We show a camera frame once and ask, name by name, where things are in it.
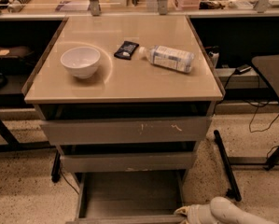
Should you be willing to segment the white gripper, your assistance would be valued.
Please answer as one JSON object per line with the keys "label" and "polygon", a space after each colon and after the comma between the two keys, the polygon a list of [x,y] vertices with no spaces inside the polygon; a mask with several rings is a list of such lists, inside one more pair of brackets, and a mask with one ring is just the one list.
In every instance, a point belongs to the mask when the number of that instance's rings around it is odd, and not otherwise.
{"label": "white gripper", "polygon": [[187,217],[188,224],[211,224],[209,205],[193,204],[182,206],[174,211],[175,215]]}

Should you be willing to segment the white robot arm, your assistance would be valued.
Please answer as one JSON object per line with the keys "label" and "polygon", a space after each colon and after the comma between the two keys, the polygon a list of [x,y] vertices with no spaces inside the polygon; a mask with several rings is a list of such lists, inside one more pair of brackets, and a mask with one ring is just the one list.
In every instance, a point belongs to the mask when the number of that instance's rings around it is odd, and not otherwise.
{"label": "white robot arm", "polygon": [[245,212],[223,197],[215,197],[209,204],[182,206],[174,214],[185,217],[181,224],[279,224]]}

